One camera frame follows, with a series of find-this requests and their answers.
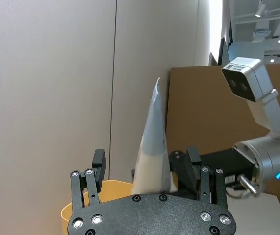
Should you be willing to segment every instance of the yellow container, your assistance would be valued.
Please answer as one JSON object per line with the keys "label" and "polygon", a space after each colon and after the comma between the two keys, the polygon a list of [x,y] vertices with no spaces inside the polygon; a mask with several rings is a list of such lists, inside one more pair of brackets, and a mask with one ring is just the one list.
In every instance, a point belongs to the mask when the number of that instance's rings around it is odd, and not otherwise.
{"label": "yellow container", "polygon": [[[102,190],[99,193],[99,199],[102,202],[108,202],[122,197],[131,195],[132,184],[117,181],[117,180],[106,180],[102,183]],[[87,205],[89,198],[87,193],[84,193],[84,202]],[[63,235],[68,235],[68,223],[72,215],[72,203],[69,203],[61,211],[62,220],[62,232]]]}

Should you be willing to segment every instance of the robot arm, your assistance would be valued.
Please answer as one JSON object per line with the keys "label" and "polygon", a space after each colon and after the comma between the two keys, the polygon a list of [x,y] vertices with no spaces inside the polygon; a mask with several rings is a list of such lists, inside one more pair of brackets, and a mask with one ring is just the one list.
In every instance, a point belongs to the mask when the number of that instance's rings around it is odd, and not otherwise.
{"label": "robot arm", "polygon": [[222,72],[231,91],[247,101],[256,123],[270,130],[267,136],[242,141],[234,147],[254,164],[252,184],[263,191],[266,181],[280,179],[278,92],[273,89],[267,70],[258,59],[238,57],[224,66]]}
{"label": "robot arm", "polygon": [[[260,60],[236,58],[223,68],[223,74],[231,91],[247,100],[255,121],[270,133],[202,157],[194,147],[188,147],[186,154],[174,151],[169,159],[178,177],[177,192],[128,195],[103,203],[98,192],[106,160],[104,150],[97,150],[92,168],[70,174],[73,214],[69,235],[235,233],[226,186],[244,187],[239,197],[243,198],[258,196],[266,181],[280,179],[280,107],[278,92]],[[85,206],[85,189],[89,206]]]}

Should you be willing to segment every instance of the gray wall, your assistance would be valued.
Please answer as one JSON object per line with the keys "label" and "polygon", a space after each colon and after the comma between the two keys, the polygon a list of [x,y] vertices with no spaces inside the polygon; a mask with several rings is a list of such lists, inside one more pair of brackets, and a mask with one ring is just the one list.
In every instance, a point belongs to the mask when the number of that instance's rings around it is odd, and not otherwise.
{"label": "gray wall", "polygon": [[69,173],[109,152],[114,23],[114,0],[0,0],[0,234],[61,234]]}
{"label": "gray wall", "polygon": [[194,63],[197,0],[118,0],[110,178],[131,181],[153,88]]}
{"label": "gray wall", "polygon": [[115,0],[0,0],[0,234],[60,234],[96,148],[131,180],[157,78],[166,101],[171,67],[208,64],[198,4],[118,0],[114,56]]}

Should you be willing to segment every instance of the cardboard panel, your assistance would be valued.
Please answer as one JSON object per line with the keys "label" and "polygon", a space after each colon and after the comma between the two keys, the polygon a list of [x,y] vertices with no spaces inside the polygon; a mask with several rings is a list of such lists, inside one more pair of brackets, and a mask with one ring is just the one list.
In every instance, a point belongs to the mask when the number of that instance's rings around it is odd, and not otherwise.
{"label": "cardboard panel", "polygon": [[[280,104],[280,64],[268,65],[267,70]],[[206,66],[172,68],[166,132],[169,152],[194,145],[206,154],[268,130],[255,123],[246,101],[231,93],[221,66]],[[280,181],[270,181],[266,190],[280,202]]]}

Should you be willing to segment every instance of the gray camera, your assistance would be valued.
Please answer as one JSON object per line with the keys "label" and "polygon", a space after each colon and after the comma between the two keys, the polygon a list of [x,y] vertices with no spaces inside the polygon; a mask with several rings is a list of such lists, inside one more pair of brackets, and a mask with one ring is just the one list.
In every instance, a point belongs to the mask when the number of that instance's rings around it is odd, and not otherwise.
{"label": "gray camera", "polygon": [[259,59],[237,57],[222,72],[231,91],[243,99],[256,102],[273,89],[266,67]]}

